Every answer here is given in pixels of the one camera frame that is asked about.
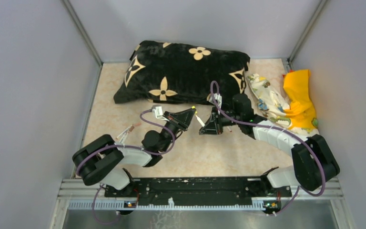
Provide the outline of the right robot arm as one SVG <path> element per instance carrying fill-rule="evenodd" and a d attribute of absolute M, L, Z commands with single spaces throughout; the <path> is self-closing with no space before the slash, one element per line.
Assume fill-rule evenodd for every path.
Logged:
<path fill-rule="evenodd" d="M 199 134 L 220 135 L 224 128 L 236 125 L 243 134 L 266 142 L 291 157 L 291 166 L 272 168 L 262 175 L 266 180 L 261 182 L 260 190 L 265 196 L 274 196 L 280 187 L 297 186 L 317 197 L 324 193 L 326 182 L 339 174 L 339 165 L 321 135 L 301 136 L 256 115 L 245 94 L 233 97 L 231 110 L 222 110 L 220 94 L 211 95 L 209 102 L 214 106 Z"/>

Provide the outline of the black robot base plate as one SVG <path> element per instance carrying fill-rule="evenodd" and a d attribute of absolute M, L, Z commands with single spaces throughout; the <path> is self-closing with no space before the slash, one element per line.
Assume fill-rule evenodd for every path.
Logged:
<path fill-rule="evenodd" d="M 107 198 L 132 198 L 139 206 L 243 206 L 253 198 L 291 197 L 290 187 L 273 188 L 262 177 L 163 177 L 135 178 L 126 190 L 105 188 Z"/>

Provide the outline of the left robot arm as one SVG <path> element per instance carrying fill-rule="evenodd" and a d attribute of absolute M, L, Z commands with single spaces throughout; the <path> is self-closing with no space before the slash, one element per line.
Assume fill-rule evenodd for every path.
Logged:
<path fill-rule="evenodd" d="M 140 146 L 132 146 L 115 141 L 109 134 L 102 135 L 87 146 L 78 150 L 72 156 L 76 166 L 76 175 L 80 176 L 86 186 L 105 184 L 115 188 L 122 197 L 133 193 L 134 185 L 131 174 L 118 164 L 152 167 L 156 165 L 164 154 L 169 153 L 180 134 L 187 131 L 192 119 L 196 115 L 196 108 L 171 113 L 163 112 L 160 105 L 140 114 L 140 119 L 153 126 L 159 124 L 145 119 L 145 114 L 152 113 L 157 119 L 165 121 L 161 131 L 148 131 Z"/>

